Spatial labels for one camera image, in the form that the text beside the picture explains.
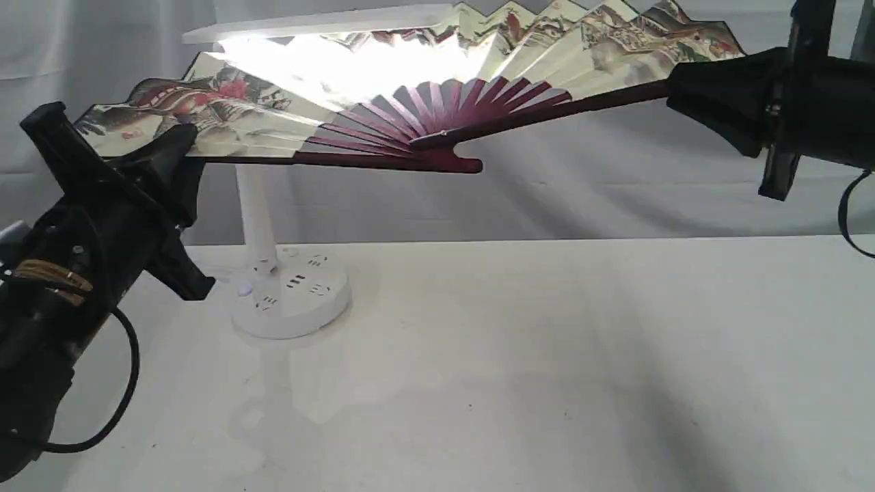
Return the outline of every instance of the lamp base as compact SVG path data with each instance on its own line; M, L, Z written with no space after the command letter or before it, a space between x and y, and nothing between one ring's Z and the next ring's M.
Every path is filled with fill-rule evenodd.
M267 277L246 272L233 281L234 324L259 338L284 340L318 331L349 305L347 270L334 254L283 248Z

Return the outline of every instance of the painted fan leaf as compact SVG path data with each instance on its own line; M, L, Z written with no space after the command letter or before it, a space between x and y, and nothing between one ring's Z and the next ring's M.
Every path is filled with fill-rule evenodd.
M104 157L193 123L191 155L213 162L478 172L452 148L410 143L571 114L572 102L663 80L678 63L743 55L725 23L694 21L672 0L640 15L622 0L556 0L538 14L510 2L489 16L458 4L428 28L223 46L181 80L148 79L125 102L95 105L76 128Z

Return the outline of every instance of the black cable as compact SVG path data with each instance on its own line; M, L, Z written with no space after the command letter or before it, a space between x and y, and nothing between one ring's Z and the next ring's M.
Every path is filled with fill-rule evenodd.
M872 174L872 171L863 171L863 173L860 174L860 177L854 179L854 182L850 183L848 189L844 190L842 201L838 202L838 228L842 230L844 240L847 241L854 250L859 251L859 253L865 257L875 259L875 253L870 253L869 251L857 246L851 238L851 232L848 230L848 208L851 205L851 194L854 193L854 189L862 183L864 179L868 178L870 174Z
M0 269L2 269L0 270L0 279L4 282L56 289L58 291L79 295L85 298L91 294L91 292L84 291L78 287L64 284L62 282L16 277L8 275L5 271L5 267L0 266ZM128 335L128 342L130 344L130 376L128 377L128 385L124 389L124 394L122 395L122 400L119 402L118 407L115 408L115 412L112 417L109 418L109 422L107 422L107 424L95 434L94 437L76 444L55 444L52 442L28 438L8 431L0 431L0 438L14 440L23 445L38 449L44 453L70 454L81 453L97 446L116 428L118 423L122 420L122 416L128 410L130 400L134 397L134 391L137 389L137 380L140 377L140 341L137 339L137 332L134 331L134 326L131 324L128 317L122 313L121 309L117 306L113 306L109 312L118 319L119 323L122 324L124 332Z

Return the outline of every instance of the white curtain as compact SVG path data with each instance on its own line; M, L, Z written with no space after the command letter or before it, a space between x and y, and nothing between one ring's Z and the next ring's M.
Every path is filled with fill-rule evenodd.
M147 76L183 73L179 34L220 22L374 8L398 0L6 0L0 18L0 224L33 218L58 196L18 121L63 100L122 99ZM504 0L471 1L490 11ZM545 0L523 1L532 10ZM636 0L638 8L651 1ZM681 0L694 18L724 19L756 53L787 43L792 0ZM861 0L839 0L833 54L847 56ZM277 237L286 242L452 241L837 232L839 196L857 172L806 159L787 203L757 195L763 160L652 102L544 123L461 145L478 176L272 168ZM861 186L852 227L875 231L875 184ZM232 166L208 168L194 242L240 242Z

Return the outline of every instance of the white tabletop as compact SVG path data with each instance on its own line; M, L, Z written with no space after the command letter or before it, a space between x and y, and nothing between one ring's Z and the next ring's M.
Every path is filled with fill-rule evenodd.
M353 305L298 341L236 333L229 285L143 276L128 414L3 492L875 489L875 263L840 238L327 248ZM54 440L102 424L128 364L113 322Z

